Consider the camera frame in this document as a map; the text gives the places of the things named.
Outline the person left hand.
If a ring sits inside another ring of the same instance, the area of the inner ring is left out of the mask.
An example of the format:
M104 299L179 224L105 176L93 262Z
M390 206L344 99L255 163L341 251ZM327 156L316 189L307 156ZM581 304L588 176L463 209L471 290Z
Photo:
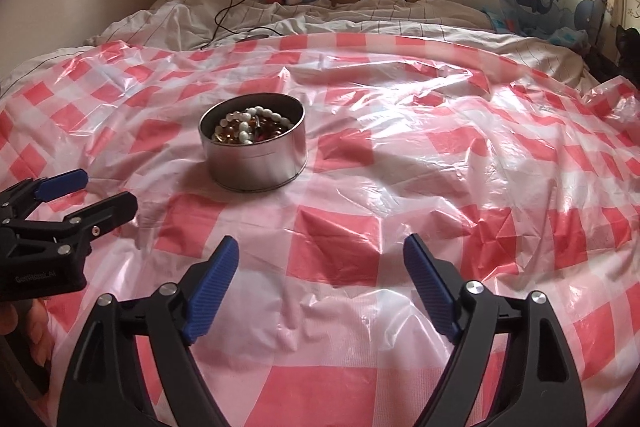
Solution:
M52 358L54 338L49 329L47 301L32 300L32 307L21 319L14 303L1 303L1 335L18 329L27 339L27 346L34 361L41 367Z

